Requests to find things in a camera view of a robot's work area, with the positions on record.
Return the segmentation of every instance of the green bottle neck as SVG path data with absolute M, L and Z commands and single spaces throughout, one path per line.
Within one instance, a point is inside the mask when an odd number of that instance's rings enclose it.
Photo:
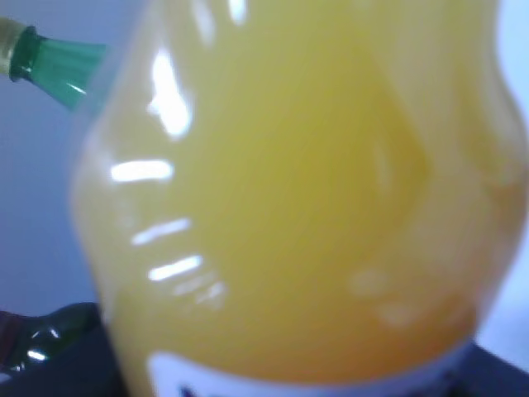
M 107 47 L 51 40 L 35 27 L 0 17 L 0 73 L 24 79 L 74 110 Z
M 33 26 L 28 26 L 19 35 L 15 45 L 11 64 L 9 66 L 9 77 L 12 81 L 25 79 L 31 81 L 31 72 L 35 65 L 39 49 L 46 38 L 37 35 Z

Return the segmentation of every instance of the white background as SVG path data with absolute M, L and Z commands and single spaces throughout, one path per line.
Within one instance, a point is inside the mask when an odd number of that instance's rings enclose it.
M 0 15 L 37 25 L 45 36 L 112 43 L 138 1 L 2 0 Z M 529 1 L 504 0 L 500 18 L 502 67 L 529 121 Z M 0 79 L 0 310 L 39 315 L 95 299 L 69 224 L 71 134 L 60 105 L 29 84 Z M 529 236 L 478 337 L 529 371 L 527 287 Z

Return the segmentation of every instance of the orange juice bottle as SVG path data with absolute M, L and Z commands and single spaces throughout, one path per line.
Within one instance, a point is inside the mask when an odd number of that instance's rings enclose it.
M 134 396 L 444 393 L 526 212 L 496 13 L 148 2 L 73 200 Z

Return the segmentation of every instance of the dark surface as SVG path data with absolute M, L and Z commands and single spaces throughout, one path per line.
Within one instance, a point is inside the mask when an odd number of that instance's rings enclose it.
M 103 329 L 41 368 L 0 385 L 0 397 L 28 396 L 128 397 Z M 450 397 L 529 397 L 529 375 L 474 347 Z

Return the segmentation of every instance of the plastic bottle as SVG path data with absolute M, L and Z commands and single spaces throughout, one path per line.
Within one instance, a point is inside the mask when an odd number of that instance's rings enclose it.
M 446 392 L 526 216 L 496 6 L 148 2 L 73 193 L 133 395 Z

